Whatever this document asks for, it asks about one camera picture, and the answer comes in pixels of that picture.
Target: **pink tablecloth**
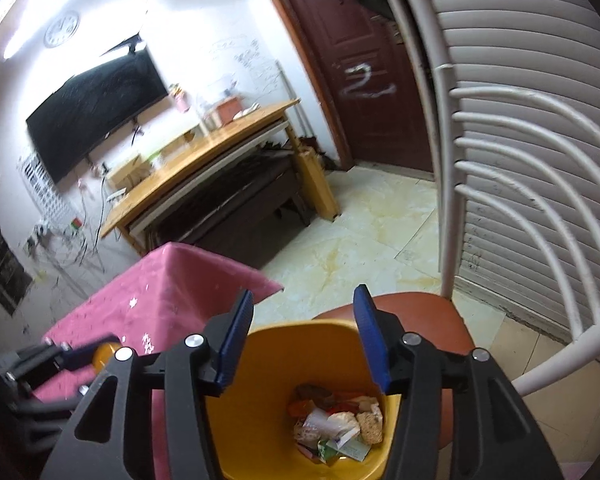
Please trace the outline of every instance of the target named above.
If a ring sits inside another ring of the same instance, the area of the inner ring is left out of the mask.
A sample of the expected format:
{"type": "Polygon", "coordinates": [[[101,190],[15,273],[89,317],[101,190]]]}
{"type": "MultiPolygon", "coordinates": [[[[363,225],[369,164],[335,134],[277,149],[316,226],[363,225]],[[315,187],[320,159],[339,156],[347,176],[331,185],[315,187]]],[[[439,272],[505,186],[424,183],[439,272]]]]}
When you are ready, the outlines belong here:
{"type": "MultiPolygon", "coordinates": [[[[217,254],[184,244],[156,249],[60,320],[46,337],[72,346],[113,333],[139,355],[161,352],[201,332],[216,314],[228,312],[247,288],[259,303],[282,290],[263,274],[217,254]]],[[[75,395],[94,377],[91,368],[63,372],[36,391],[52,400],[75,395]]],[[[154,394],[156,478],[168,478],[162,396],[154,394]]]]}

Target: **wall clock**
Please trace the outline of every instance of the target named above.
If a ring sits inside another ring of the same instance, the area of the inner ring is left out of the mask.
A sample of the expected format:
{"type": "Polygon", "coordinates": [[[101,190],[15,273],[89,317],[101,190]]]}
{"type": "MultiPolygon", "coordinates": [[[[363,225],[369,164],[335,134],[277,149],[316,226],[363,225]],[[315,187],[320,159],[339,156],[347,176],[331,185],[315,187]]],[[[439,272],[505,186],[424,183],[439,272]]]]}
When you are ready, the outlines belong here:
{"type": "Polygon", "coordinates": [[[45,31],[45,46],[54,48],[66,43],[80,24],[77,12],[66,12],[54,19],[45,31]]]}

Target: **orange chair seat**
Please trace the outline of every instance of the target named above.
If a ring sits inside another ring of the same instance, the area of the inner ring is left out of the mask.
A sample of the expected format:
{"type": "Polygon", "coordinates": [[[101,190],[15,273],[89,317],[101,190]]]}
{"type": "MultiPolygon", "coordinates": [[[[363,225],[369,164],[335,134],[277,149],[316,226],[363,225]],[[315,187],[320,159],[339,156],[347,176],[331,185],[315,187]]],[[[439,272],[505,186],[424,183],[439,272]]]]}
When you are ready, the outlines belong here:
{"type": "MultiPolygon", "coordinates": [[[[428,292],[396,292],[374,298],[376,307],[395,314],[405,332],[417,332],[436,348],[467,355],[475,348],[474,340],[451,300],[428,292]]],[[[353,320],[351,304],[330,310],[315,319],[353,320]]],[[[440,448],[453,439],[454,409],[451,390],[442,392],[440,448]]]]}

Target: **metal screw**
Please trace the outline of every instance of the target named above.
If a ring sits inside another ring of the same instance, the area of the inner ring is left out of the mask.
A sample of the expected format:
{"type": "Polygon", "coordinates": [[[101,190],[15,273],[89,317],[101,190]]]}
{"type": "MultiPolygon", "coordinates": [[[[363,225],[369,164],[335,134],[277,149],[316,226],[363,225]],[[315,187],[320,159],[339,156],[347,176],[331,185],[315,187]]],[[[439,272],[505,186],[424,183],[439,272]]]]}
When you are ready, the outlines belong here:
{"type": "Polygon", "coordinates": [[[405,345],[418,346],[420,343],[422,343],[422,338],[416,333],[407,332],[402,336],[402,342],[405,345]]]}
{"type": "Polygon", "coordinates": [[[205,342],[205,338],[202,337],[200,334],[188,335],[184,339],[184,344],[187,345],[189,348],[198,348],[200,345],[202,345],[203,342],[205,342]]]}
{"type": "Polygon", "coordinates": [[[131,348],[123,346],[116,351],[116,359],[118,361],[126,361],[127,359],[130,359],[133,354],[134,351],[131,348]]]}
{"type": "Polygon", "coordinates": [[[481,363],[488,361],[491,357],[491,354],[487,352],[484,348],[476,348],[473,352],[471,352],[471,356],[481,363]]]}

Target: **table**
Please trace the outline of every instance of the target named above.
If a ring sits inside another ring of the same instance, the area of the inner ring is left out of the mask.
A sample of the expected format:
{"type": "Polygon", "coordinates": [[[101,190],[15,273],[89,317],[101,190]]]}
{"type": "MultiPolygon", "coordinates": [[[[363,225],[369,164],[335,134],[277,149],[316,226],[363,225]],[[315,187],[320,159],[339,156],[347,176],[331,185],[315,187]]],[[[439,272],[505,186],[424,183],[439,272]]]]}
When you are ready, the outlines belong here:
{"type": "MultiPolygon", "coordinates": [[[[208,136],[194,139],[185,151],[144,179],[113,207],[100,229],[100,238],[118,229],[136,252],[144,255],[144,247],[130,232],[132,222],[189,177],[209,165],[222,164],[223,157],[239,144],[257,137],[277,122],[286,121],[285,111],[299,102],[300,99],[293,99],[267,105],[208,136]]],[[[298,142],[290,125],[286,125],[285,131],[292,142],[298,142]]]]}
{"type": "MultiPolygon", "coordinates": [[[[45,336],[76,348],[114,334],[140,356],[155,354],[187,335],[201,333],[211,317],[231,310],[238,292],[244,289],[253,293],[256,304],[282,286],[218,254],[184,244],[166,244],[67,314],[45,336]]],[[[47,402],[68,399],[78,386],[90,384],[93,378],[91,366],[77,372],[66,370],[35,394],[47,402]]],[[[168,480],[163,392],[154,392],[152,405],[155,478],[168,480]]]]}

